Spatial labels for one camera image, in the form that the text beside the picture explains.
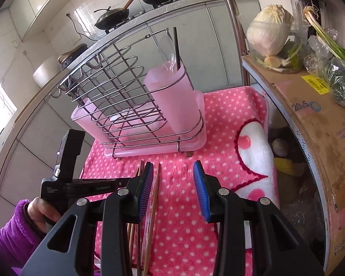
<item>dish drying rack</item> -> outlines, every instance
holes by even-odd
[[[128,56],[133,46],[152,38],[158,50],[156,35],[166,34],[168,28],[147,34],[119,49],[119,36],[103,45],[78,64],[58,85],[59,98],[64,92],[77,104],[76,121],[91,135],[81,120],[91,122],[98,135],[93,135],[105,147],[105,156],[119,158],[131,155],[150,155],[169,152],[185,152],[192,156],[206,142],[203,94],[194,90],[184,66],[184,73],[171,84],[148,91],[143,84],[146,75],[142,65],[137,65],[138,56]],[[196,95],[199,120],[187,131],[174,133],[151,93],[170,88],[185,75]]]

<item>green onion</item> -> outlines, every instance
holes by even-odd
[[[319,23],[314,18],[313,14],[316,14],[316,8],[312,6],[306,6],[303,10],[305,18],[317,31],[317,35],[322,39],[329,47],[330,52],[337,58],[345,61],[345,49],[338,45],[319,25]]]

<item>purple fleece jacket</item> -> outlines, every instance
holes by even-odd
[[[25,210],[28,203],[28,200],[20,201],[13,217],[0,229],[0,254],[18,275],[43,238],[39,230],[27,221]]]

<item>yellow label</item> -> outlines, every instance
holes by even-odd
[[[303,76],[302,78],[305,80],[305,82],[311,85],[314,88],[314,90],[316,90],[319,94],[324,95],[325,93],[330,92],[323,80],[318,79],[312,75]]]

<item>pink utensil holder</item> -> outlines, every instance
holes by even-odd
[[[186,139],[199,131],[201,124],[193,129],[200,119],[196,95],[182,62],[180,69],[174,72],[164,65],[152,68],[144,78],[144,84],[175,134],[187,132],[179,135],[181,139]]]
[[[105,115],[98,110],[94,103],[91,103],[89,98],[83,100],[86,104],[85,107],[79,108],[78,106],[74,109],[72,113],[72,120],[79,124],[86,132],[88,132],[92,137],[94,137],[100,143],[112,143],[114,142],[108,134],[104,133],[103,128],[100,125],[105,125],[107,123],[107,118]]]

